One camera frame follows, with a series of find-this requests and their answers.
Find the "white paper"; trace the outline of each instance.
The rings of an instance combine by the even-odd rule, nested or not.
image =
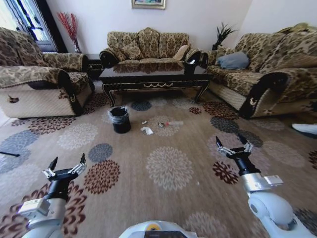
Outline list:
[[[143,128],[141,128],[141,131],[145,131],[147,135],[153,134],[153,131],[149,127],[143,127]]]

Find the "painting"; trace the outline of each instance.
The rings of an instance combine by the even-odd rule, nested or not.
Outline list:
[[[132,8],[165,9],[166,0],[131,0]]]

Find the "carpet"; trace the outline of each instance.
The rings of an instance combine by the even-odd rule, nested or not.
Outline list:
[[[117,238],[148,220],[175,222],[207,238],[266,238],[248,208],[234,162],[216,151],[240,146],[236,133],[254,144],[253,163],[263,175],[279,175],[274,192],[287,199],[305,226],[317,235],[317,147],[284,122],[285,117],[245,120],[206,92],[122,92],[132,129],[113,131],[109,101],[96,94],[80,117],[10,120],[0,128],[0,237],[18,238],[27,221],[16,215],[21,203],[43,197],[49,183],[41,173],[58,156],[56,169],[76,165],[86,154],[88,168],[69,188],[65,237]],[[154,134],[140,131],[146,120]],[[158,122],[183,125],[158,127]]]

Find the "black coffee table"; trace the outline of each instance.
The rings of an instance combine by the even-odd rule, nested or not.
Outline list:
[[[112,91],[170,89],[200,87],[195,101],[209,86],[209,76],[205,69],[196,67],[194,73],[185,73],[179,63],[129,63],[106,68],[99,76],[103,91],[108,96],[111,107],[115,106]]]

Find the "glass tabletop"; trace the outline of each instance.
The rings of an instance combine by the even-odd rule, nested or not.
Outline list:
[[[100,77],[129,77],[129,76],[164,76],[187,74],[192,65],[181,62],[168,63],[119,63],[112,68],[106,68]],[[206,70],[195,67],[194,74],[203,74]]]

